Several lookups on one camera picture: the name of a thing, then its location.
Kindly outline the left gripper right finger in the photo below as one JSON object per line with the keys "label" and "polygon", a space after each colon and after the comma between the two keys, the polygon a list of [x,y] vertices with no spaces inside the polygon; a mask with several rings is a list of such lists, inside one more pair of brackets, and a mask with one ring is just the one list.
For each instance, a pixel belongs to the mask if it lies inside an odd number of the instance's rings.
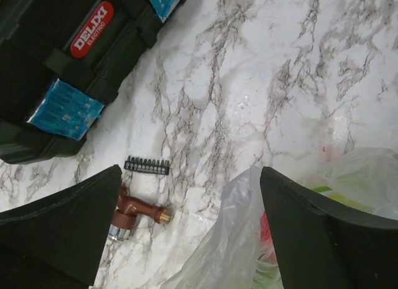
{"label": "left gripper right finger", "polygon": [[305,188],[271,167],[260,186],[284,288],[397,288],[397,221]]}

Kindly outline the red fake apple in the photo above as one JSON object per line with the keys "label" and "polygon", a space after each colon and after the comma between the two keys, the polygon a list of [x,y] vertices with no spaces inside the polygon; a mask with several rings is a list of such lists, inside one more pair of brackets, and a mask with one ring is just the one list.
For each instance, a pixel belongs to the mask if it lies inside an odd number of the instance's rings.
{"label": "red fake apple", "polygon": [[268,251],[271,253],[270,257],[272,261],[274,263],[277,263],[271,229],[269,227],[266,212],[264,212],[264,214],[261,216],[261,242],[268,248]]}

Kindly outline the translucent plastic bag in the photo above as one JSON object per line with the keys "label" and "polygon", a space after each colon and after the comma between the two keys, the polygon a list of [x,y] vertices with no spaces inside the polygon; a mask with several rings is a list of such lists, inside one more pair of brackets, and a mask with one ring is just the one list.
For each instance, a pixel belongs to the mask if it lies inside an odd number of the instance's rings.
{"label": "translucent plastic bag", "polygon": [[[278,262],[261,242],[265,212],[251,167],[223,188],[218,218],[164,288],[284,288]],[[333,159],[299,185],[351,208],[397,221],[397,154],[358,148]]]}

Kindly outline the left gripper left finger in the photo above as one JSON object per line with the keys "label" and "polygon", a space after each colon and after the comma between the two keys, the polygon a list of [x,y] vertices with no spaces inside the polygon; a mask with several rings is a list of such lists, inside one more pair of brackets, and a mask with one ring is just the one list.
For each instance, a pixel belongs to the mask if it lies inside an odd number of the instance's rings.
{"label": "left gripper left finger", "polygon": [[50,196],[1,213],[1,288],[89,288],[121,187],[113,165]]}

